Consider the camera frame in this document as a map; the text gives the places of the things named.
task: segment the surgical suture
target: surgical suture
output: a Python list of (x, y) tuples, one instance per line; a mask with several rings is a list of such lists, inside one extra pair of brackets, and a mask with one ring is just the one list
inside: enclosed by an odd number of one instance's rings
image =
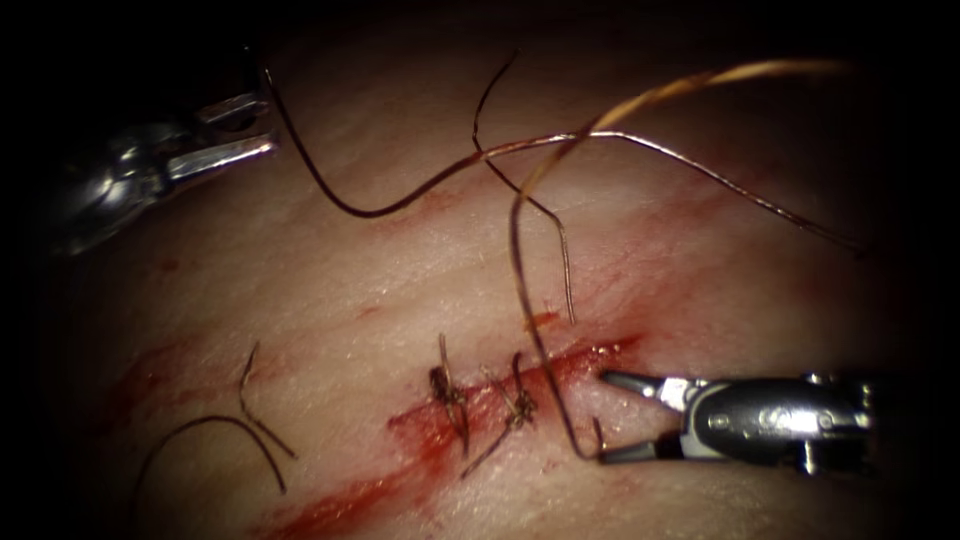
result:
[[(530, 334), (530, 339), (533, 342), (533, 348), (537, 355), (537, 359), (540, 362), (540, 366), (543, 369), (544, 376), (547, 379), (547, 386), (550, 388), (550, 393), (554, 398), (554, 402), (557, 405), (557, 408), (560, 410), (560, 416), (563, 420), (564, 429), (567, 433), (567, 438), (570, 442), (570, 445), (573, 447), (574, 453), (581, 459), (584, 460), (593, 460), (596, 459), (599, 455), (600, 450), (602, 450), (603, 439), (600, 430), (597, 427), (597, 423), (594, 423), (594, 429), (598, 436), (599, 447), (593, 453), (588, 453), (581, 448), (579, 441), (577, 440), (576, 432), (574, 431), (573, 421), (570, 419), (570, 413), (567, 411), (566, 404), (564, 403), (563, 396), (560, 395), (560, 386), (557, 382), (557, 377), (553, 372), (553, 368), (550, 365), (549, 357), (547, 356), (546, 347), (543, 343), (543, 337), (540, 335), (539, 329), (537, 329), (533, 307), (530, 302), (530, 293), (527, 289), (526, 276), (524, 273), (523, 267), (523, 258), (520, 253), (520, 229), (518, 225), (518, 220), (520, 217), (520, 210), (523, 208), (525, 202), (527, 202), (533, 190), (536, 188), (538, 183), (546, 176), (546, 174), (555, 167), (564, 157), (570, 155), (574, 148), (579, 144), (583, 143), (590, 137), (598, 136), (599, 133), (605, 133), (604, 130), (614, 125), (623, 118), (633, 114), (637, 110), (640, 110), (644, 107), (648, 107), (655, 103), (681, 96), (684, 94), (693, 93), (709, 86), (715, 86), (720, 84), (726, 84), (731, 82), (739, 82), (748, 79), (760, 78), (760, 77), (779, 77), (779, 76), (790, 76), (790, 75), (822, 75), (829, 74), (837, 71), (841, 71), (844, 65), (837, 62), (829, 61), (817, 61), (817, 60), (770, 60), (764, 62), (754, 62), (748, 64), (740, 64), (725, 70), (716, 70), (708, 71), (704, 73), (699, 73), (691, 75), (689, 77), (684, 77), (678, 79), (672, 83), (666, 84), (664, 86), (656, 87), (651, 90), (648, 90), (636, 97), (627, 99), (610, 110), (600, 115), (594, 121), (590, 122), (580, 130), (564, 134), (563, 137), (566, 138), (564, 143), (552, 154), (547, 156), (544, 160), (540, 162), (537, 167), (533, 169), (529, 176), (523, 181), (520, 186), (520, 192), (517, 193), (514, 198), (513, 204), (510, 207), (510, 261), (513, 266), (513, 275), (514, 282), (517, 289), (517, 298), (520, 301), (520, 308), (523, 310), (524, 320), (527, 321), (527, 332)], [(744, 197), (745, 199), (753, 202), (760, 208), (767, 210), (781, 218), (786, 219), (787, 221), (798, 226), (800, 229), (811, 232), (825, 240), (833, 242), (845, 249), (853, 251), (857, 255), (861, 255), (864, 248), (859, 243), (850, 238), (847, 238), (841, 234), (835, 233), (829, 229), (821, 227), (816, 223), (799, 216), (773, 202), (768, 201), (767, 199), (756, 195), (732, 181), (726, 179), (718, 173), (711, 171), (705, 166), (697, 163), (696, 161), (686, 158), (683, 155), (667, 149), (665, 147), (656, 145), (654, 143), (648, 143), (644, 141), (640, 143), (643, 146), (657, 150), (663, 155), (671, 157), (684, 163), (685, 165), (694, 168), (702, 173), (704, 173), (709, 178), (713, 179), (721, 186), (733, 191), (737, 195)]]
[(487, 369), (486, 366), (480, 366), (480, 371), (487, 377), (490, 384), (500, 392), (507, 409), (510, 411), (510, 416), (507, 417), (503, 431), (500, 432), (500, 435), (493, 441), (493, 444), (488, 446), (487, 449), (460, 474), (461, 479), (466, 478), (470, 473), (477, 470), (477, 467), (479, 467), (481, 463), (496, 452), (497, 448), (500, 447), (508, 435), (522, 428), (525, 424), (533, 422), (533, 413), (537, 410), (537, 402), (533, 400), (533, 396), (527, 392), (523, 387), (523, 381), (520, 380), (520, 356), (520, 353), (514, 354), (513, 361), (511, 362), (513, 380), (517, 386), (517, 397), (513, 401), (510, 400), (510, 394), (508, 394), (503, 385), (500, 384), (500, 381), (494, 378), (490, 370)]
[[(547, 156), (541, 163), (534, 168), (534, 170), (527, 176), (527, 178), (520, 184), (519, 190), (516, 192), (514, 197), (513, 204), (510, 207), (509, 211), (509, 251), (510, 251), (510, 260), (512, 264), (512, 270), (514, 275), (514, 281), (516, 284), (517, 297), (520, 302), (520, 308), (523, 312), (523, 317), (525, 320), (526, 331), (529, 332), (530, 339), (533, 342), (533, 348), (539, 364), (543, 369), (544, 375), (546, 377), (547, 386), (550, 389), (550, 393), (553, 396), (554, 402), (556, 403), (561, 419), (564, 424), (564, 428), (567, 434), (567, 437), (570, 441), (571, 446), (573, 447), (576, 455), (582, 459), (594, 459), (596, 456), (594, 453), (588, 453), (581, 448), (580, 443), (577, 440), (573, 422), (570, 419), (570, 414), (567, 411), (566, 405), (564, 404), (563, 398), (560, 395), (559, 384), (557, 382), (556, 375), (553, 372), (553, 368), (550, 365), (548, 360), (548, 355), (546, 347), (543, 343), (543, 338), (540, 335), (540, 331), (537, 328), (536, 321), (534, 318), (534, 313), (532, 309), (532, 304), (530, 301), (530, 295), (526, 283), (526, 274), (524, 271), (523, 261), (520, 253), (520, 238), (519, 238), (519, 215), (520, 210), (525, 203), (530, 203), (531, 205), (538, 208), (541, 212), (544, 212), (545, 215), (550, 217), (554, 222), (560, 237), (561, 237), (561, 247), (564, 257), (564, 278), (566, 283), (566, 295), (567, 295), (567, 310), (568, 315), (571, 321), (574, 320), (574, 310), (573, 310), (573, 299), (570, 287), (570, 275), (569, 275), (569, 261), (568, 254), (565, 243), (565, 232), (562, 224), (559, 219), (544, 207), (532, 200), (531, 196), (534, 189), (543, 179), (543, 177), (549, 172), (557, 163), (559, 163), (564, 157), (570, 154), (570, 152), (576, 148), (579, 144), (583, 143), (589, 138), (599, 138), (599, 139), (620, 139), (624, 140), (638, 146), (654, 150), (662, 156), (665, 156), (669, 159), (677, 161), (678, 163), (683, 164), (684, 166), (690, 167), (693, 170), (696, 170), (709, 178), (710, 180), (716, 182), (723, 188), (731, 191), (736, 196), (742, 197), (748, 202), (758, 206), (759, 208), (770, 212), (777, 217), (780, 217), (794, 226), (804, 230), (806, 232), (812, 233), (816, 236), (819, 236), (829, 242), (832, 242), (843, 249), (854, 252), (857, 255), (862, 255), (865, 251), (864, 246), (851, 238), (848, 238), (840, 233), (832, 231), (826, 227), (823, 227), (813, 221), (810, 221), (799, 214), (796, 214), (783, 206), (778, 205), (752, 191), (747, 190), (746, 188), (741, 187), (737, 183), (729, 180), (720, 173), (710, 169), (704, 164), (699, 163), (698, 161), (691, 159), (684, 154), (677, 152), (673, 149), (667, 148), (650, 140), (647, 140), (639, 135), (624, 132), (616, 131), (610, 129), (615, 123), (622, 120), (623, 118), (633, 114), (635, 111), (649, 107), (650, 105), (677, 97), (685, 94), (694, 93), (700, 90), (703, 90), (710, 86), (716, 86), (720, 84), (732, 83), (745, 81), (749, 79), (758, 79), (758, 78), (770, 78), (770, 77), (783, 77), (783, 76), (794, 76), (794, 75), (826, 75), (831, 73), (836, 73), (842, 71), (845, 66), (844, 64), (837, 62), (829, 61), (818, 61), (818, 60), (770, 60), (763, 62), (753, 62), (747, 64), (736, 65), (732, 68), (725, 70), (716, 70), (708, 71), (704, 73), (695, 74), (689, 77), (684, 77), (678, 79), (672, 83), (653, 88), (648, 90), (634, 98), (625, 100), (624, 102), (614, 106), (601, 116), (597, 117), (596, 120), (590, 122), (586, 126), (582, 127), (577, 131), (567, 132), (567, 133), (557, 133), (553, 135), (545, 135), (541, 137), (535, 137), (531, 139), (515, 141), (500, 144), (486, 150), (480, 150), (479, 141), (476, 138), (476, 133), (479, 130), (478, 127), (478, 118), (480, 110), (483, 107), (483, 104), (492, 90), (494, 84), (499, 80), (503, 75), (506, 69), (514, 62), (516, 58), (516, 53), (511, 59), (507, 62), (500, 72), (494, 77), (491, 84), (488, 86), (486, 92), (480, 100), (480, 104), (477, 108), (477, 112), (474, 119), (474, 144), (478, 148), (478, 151), (464, 157), (453, 164), (447, 166), (445, 169), (441, 170), (433, 177), (427, 179), (420, 186), (416, 187), (406, 196), (398, 199), (397, 201), (383, 206), (381, 208), (364, 210), (351, 206), (341, 200), (333, 190), (327, 185), (326, 181), (320, 175), (319, 170), (316, 165), (313, 163), (310, 158), (309, 153), (307, 152), (306, 146), (303, 141), (300, 139), (297, 134), (296, 129), (294, 128), (293, 122), (290, 118), (289, 113), (286, 110), (286, 107), (283, 103), (283, 100), (280, 97), (280, 94), (273, 83), (272, 76), (269, 70), (264, 70), (268, 87), (273, 95), (274, 102), (277, 105), (277, 111), (280, 113), (283, 123), (286, 126), (287, 130), (290, 133), (291, 140), (294, 143), (297, 151), (299, 152), (304, 165), (309, 170), (314, 181), (320, 187), (321, 191), (326, 195), (330, 201), (337, 206), (343, 212), (358, 218), (371, 219), (381, 216), (386, 216), (401, 210), (416, 200), (421, 196), (426, 194), (428, 191), (439, 185), (441, 182), (445, 181), (447, 178), (453, 176), (454, 174), (461, 172), (462, 170), (476, 165), (480, 162), (486, 163), (488, 166), (497, 173), (496, 169), (489, 162), (490, 159), (496, 158), (499, 156), (504, 156), (507, 154), (512, 154), (515, 152), (531, 150), (534, 148), (559, 145), (559, 148), (551, 155)], [(502, 173), (498, 173), (498, 176), (506, 184), (512, 188), (516, 186), (506, 179), (506, 176)], [(509, 433), (509, 429), (501, 435), (501, 438), (494, 444), (494, 449), (497, 445), (500, 444), (500, 441), (503, 437), (506, 436), (506, 433)], [(482, 459), (485, 459), (492, 450), (488, 450), (481, 456)], [(471, 465), (465, 473), (469, 473), (475, 468), (475, 464)]]
[(270, 449), (267, 448), (267, 445), (264, 443), (263, 439), (257, 434), (257, 431), (254, 428), (259, 429), (263, 434), (267, 436), (271, 441), (274, 442), (280, 449), (287, 454), (291, 459), (297, 459), (297, 454), (290, 449), (290, 447), (284, 443), (280, 437), (276, 435), (270, 428), (268, 428), (260, 419), (253, 415), (250, 412), (249, 407), (247, 407), (246, 400), (243, 397), (243, 390), (247, 385), (247, 381), (250, 378), (250, 372), (253, 368), (253, 361), (257, 357), (257, 352), (260, 350), (260, 342), (258, 341), (253, 346), (253, 350), (250, 351), (250, 355), (247, 357), (247, 363), (243, 368), (243, 375), (240, 377), (240, 384), (237, 388), (237, 394), (240, 401), (240, 411), (243, 416), (246, 418), (246, 422), (242, 419), (230, 415), (208, 415), (202, 416), (191, 420), (185, 424), (182, 424), (166, 435), (163, 436), (156, 444), (150, 448), (150, 451), (147, 452), (147, 457), (143, 460), (143, 464), (140, 466), (140, 472), (137, 474), (137, 480), (134, 483), (133, 493), (130, 496), (130, 507), (128, 512), (128, 520), (131, 527), (136, 525), (136, 510), (137, 510), (137, 498), (140, 494), (141, 489), (143, 488), (143, 483), (146, 480), (147, 472), (150, 469), (150, 465), (156, 459), (157, 455), (161, 450), (169, 443), (173, 438), (182, 434), (185, 431), (188, 431), (192, 428), (204, 425), (204, 424), (213, 424), (221, 423), (236, 426), (244, 433), (246, 433), (253, 442), (257, 445), (257, 448), (260, 450), (260, 453), (263, 454), (263, 457), (267, 460), (267, 464), (270, 466), (270, 470), (273, 473), (274, 478), (277, 481), (277, 486), (280, 488), (280, 493), (285, 494), (287, 492), (286, 482), (283, 480), (283, 475), (280, 473), (280, 468), (277, 466), (276, 460), (273, 458), (273, 454), (270, 453)]
[(440, 334), (440, 366), (430, 370), (430, 388), (433, 398), (447, 411), (450, 425), (463, 441), (463, 458), (470, 454), (470, 424), (467, 421), (467, 395), (453, 384), (450, 363), (447, 360), (447, 339)]

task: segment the surgical instrument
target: surgical instrument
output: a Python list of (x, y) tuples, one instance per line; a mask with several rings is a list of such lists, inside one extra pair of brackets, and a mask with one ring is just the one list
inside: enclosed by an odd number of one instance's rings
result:
[(683, 414), (679, 434), (603, 449), (601, 463), (680, 458), (791, 464), (808, 475), (873, 472), (875, 381), (819, 373), (711, 381), (605, 371), (600, 378)]
[(129, 126), (73, 157), (39, 210), (51, 255), (72, 256), (112, 237), (144, 210), (237, 163), (277, 149), (259, 88), (203, 107), (189, 118)]

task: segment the stitch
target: stitch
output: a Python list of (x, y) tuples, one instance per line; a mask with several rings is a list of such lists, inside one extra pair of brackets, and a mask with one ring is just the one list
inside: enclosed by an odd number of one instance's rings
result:
[(514, 354), (513, 362), (511, 363), (513, 380), (517, 385), (517, 398), (514, 401), (510, 401), (510, 395), (507, 394), (503, 385), (494, 378), (490, 370), (488, 370), (486, 366), (480, 366), (480, 371), (483, 372), (487, 380), (489, 380), (500, 392), (500, 395), (503, 396), (503, 401), (506, 403), (507, 409), (510, 410), (510, 416), (507, 417), (503, 431), (496, 440), (493, 441), (493, 444), (487, 447), (487, 449), (460, 474), (461, 479), (465, 479), (470, 473), (475, 471), (481, 463), (493, 455), (497, 448), (500, 447), (500, 444), (507, 438), (507, 435), (522, 428), (524, 424), (533, 422), (533, 413), (537, 410), (537, 402), (533, 400), (533, 397), (523, 387), (523, 382), (520, 380), (520, 356), (520, 353)]
[(463, 441), (463, 458), (470, 454), (470, 424), (467, 421), (467, 396), (463, 389), (453, 385), (450, 376), (450, 363), (447, 361), (447, 338), (440, 334), (440, 367), (430, 370), (430, 388), (433, 398), (443, 405), (447, 411), (450, 425)]

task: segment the dark background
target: dark background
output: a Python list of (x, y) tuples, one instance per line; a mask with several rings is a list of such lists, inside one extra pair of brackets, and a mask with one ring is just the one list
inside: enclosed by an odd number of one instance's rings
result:
[[(433, 4), (452, 2), (321, 2), (311, 12), (272, 3), (246, 8), (223, 5), (216, 14), (197, 14), (190, 10), (158, 4), (140, 6), (139, 13), (124, 14), (84, 11), (58, 13), (59, 22), (49, 17), (24, 21), (29, 38), (11, 46), (5, 77), (11, 93), (8, 107), (13, 111), (16, 137), (22, 148), (21, 161), (29, 164), (24, 174), (15, 174), (15, 195), (30, 204), (14, 205), (14, 216), (24, 224), (32, 223), (33, 203), (42, 201), (55, 175), (56, 164), (77, 148), (102, 141), (119, 127), (130, 123), (168, 117), (171, 113), (191, 111), (216, 99), (242, 90), (241, 46), (249, 44), (261, 53), (269, 53), (283, 42), (284, 35), (298, 28), (319, 25), (331, 34), (349, 33), (356, 21), (368, 17), (389, 17), (392, 13), (410, 13), (429, 9)], [(902, 401), (912, 404), (910, 422), (904, 430), (906, 450), (903, 465), (909, 470), (911, 484), (906, 488), (907, 517), (901, 529), (891, 536), (923, 536), (936, 530), (935, 516), (941, 514), (949, 496), (935, 496), (934, 479), (942, 479), (949, 468), (950, 453), (937, 451), (936, 444), (947, 444), (950, 430), (938, 429), (935, 422), (952, 412), (946, 397), (956, 353), (945, 347), (949, 276), (941, 264), (951, 247), (953, 226), (947, 209), (952, 198), (949, 180), (956, 176), (933, 159), (938, 137), (919, 119), (931, 118), (927, 94), (936, 86), (938, 75), (949, 64), (933, 66), (931, 51), (911, 35), (931, 32), (928, 26), (934, 14), (904, 11), (884, 12), (877, 4), (869, 9), (845, 2), (572, 2), (589, 5), (596, 11), (667, 11), (679, 17), (701, 18), (730, 11), (737, 12), (749, 24), (739, 39), (760, 44), (770, 56), (830, 56), (854, 60), (872, 72), (882, 86), (889, 117), (884, 121), (890, 131), (889, 147), (878, 154), (886, 156), (892, 182), (902, 192), (903, 211), (910, 224), (904, 232), (913, 272), (923, 287), (924, 301), (933, 308), (925, 321), (929, 335), (925, 346), (911, 359), (923, 366), (924, 377), (901, 381), (897, 392)], [(545, 10), (556, 10), (557, 2), (544, 2)], [(505, 50), (512, 44), (505, 43)], [(18, 215), (23, 210), (27, 215)], [(62, 263), (38, 258), (32, 231), (16, 235), (28, 245), (14, 250), (13, 359), (16, 369), (9, 379), (14, 387), (8, 418), (13, 419), (5, 437), (13, 447), (13, 496), (23, 504), (8, 527), (26, 525), (22, 536), (99, 537), (85, 523), (83, 505), (72, 494), (69, 471), (52, 428), (48, 411), (37, 388), (36, 366), (39, 328), (56, 317), (57, 306), (45, 299), (46, 284), (60, 271)], [(946, 380), (934, 385), (930, 380)]]

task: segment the skin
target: skin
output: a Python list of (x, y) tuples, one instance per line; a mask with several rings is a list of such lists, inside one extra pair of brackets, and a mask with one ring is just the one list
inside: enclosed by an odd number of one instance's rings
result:
[[(564, 10), (578, 13), (564, 7), (543, 20), (519, 10), (508, 24), (493, 7), (449, 8), (288, 24), (267, 32), (266, 57), (320, 170), (343, 199), (369, 209), (472, 152), (476, 101), (514, 46), (525, 52), (481, 119), (487, 146), (574, 129), (655, 84), (770, 52), (735, 17), (564, 20)], [(748, 85), (622, 127), (822, 225), (885, 239), (884, 256), (857, 261), (662, 157), (589, 143), (536, 193), (570, 234), (577, 326), (563, 320), (555, 232), (532, 211), (522, 220), (535, 310), (560, 314), (544, 326), (548, 350), (647, 332), (623, 362), (653, 374), (899, 369), (915, 350), (920, 293), (898, 251), (904, 223), (877, 181), (885, 142), (874, 82), (867, 73), (823, 87)], [(62, 308), (41, 326), (58, 339), (40, 366), (72, 492), (102, 534), (125, 534), (152, 444), (191, 419), (239, 414), (235, 383), (256, 341), (248, 404), (300, 455), (275, 453), (289, 492), (277, 493), (240, 431), (195, 429), (153, 464), (138, 535), (271, 537), (286, 519), (278, 510), (296, 514), (395, 470), (404, 454), (384, 424), (428, 402), (441, 332), (457, 384), (485, 384), (483, 363), (515, 395), (513, 353), (525, 354), (523, 369), (534, 365), (509, 270), (511, 193), (492, 174), (474, 168), (395, 216), (365, 221), (337, 211), (284, 143), (276, 157), (181, 195), (51, 272), (84, 276), (76, 288), (47, 285)], [(498, 164), (520, 180), (544, 155)], [(698, 203), (707, 218), (690, 212)], [(678, 427), (655, 404), (586, 375), (566, 390), (586, 446), (590, 416), (612, 445)], [(908, 473), (865, 481), (736, 464), (585, 463), (555, 407), (539, 401), (539, 424), (508, 437), (467, 480), (455, 478), (465, 463), (451, 445), (452, 472), (431, 484), (426, 508), (388, 498), (361, 526), (315, 536), (874, 538), (900, 517), (890, 494)], [(439, 406), (437, 414), (446, 418)], [(472, 435), (471, 454), (498, 430)]]

